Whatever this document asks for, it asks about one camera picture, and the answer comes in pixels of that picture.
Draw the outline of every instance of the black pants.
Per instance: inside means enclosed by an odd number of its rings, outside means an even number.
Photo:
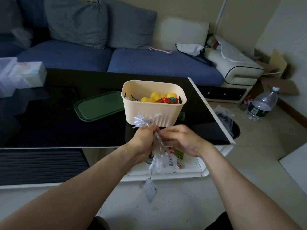
[[[90,226],[87,230],[105,230],[109,229],[106,225],[105,220],[101,217],[96,216],[91,222]],[[226,212],[222,213],[215,222],[213,222],[209,227],[205,230],[233,230],[230,220]]]

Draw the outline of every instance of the beige storage bin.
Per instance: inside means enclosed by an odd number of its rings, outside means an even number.
[[[149,98],[151,93],[163,93],[167,95],[170,92],[180,96],[182,104],[167,104],[167,103],[152,103],[152,102],[140,102],[132,101],[131,95],[141,100],[143,97]],[[129,124],[133,124],[133,118],[138,114],[143,115],[146,118],[154,117],[157,113],[161,113],[160,116],[155,118],[155,123],[159,127],[173,126],[179,116],[179,113],[186,103],[187,98],[183,89],[175,84],[155,82],[155,81],[127,81],[122,88],[122,98],[124,101],[126,120]]]

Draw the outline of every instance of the diamond-shaped tag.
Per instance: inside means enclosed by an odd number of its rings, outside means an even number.
[[[150,178],[146,180],[143,186],[143,190],[148,199],[148,202],[151,203],[157,194],[157,189],[154,182]]]

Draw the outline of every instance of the green lid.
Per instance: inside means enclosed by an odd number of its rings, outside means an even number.
[[[74,105],[74,109],[82,121],[92,122],[123,111],[125,108],[121,92],[112,91],[80,100]]]

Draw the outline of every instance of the water bottle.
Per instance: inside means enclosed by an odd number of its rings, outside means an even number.
[[[262,120],[268,112],[270,112],[277,103],[278,87],[273,87],[271,91],[264,92],[257,96],[245,111],[245,115],[254,121]]]

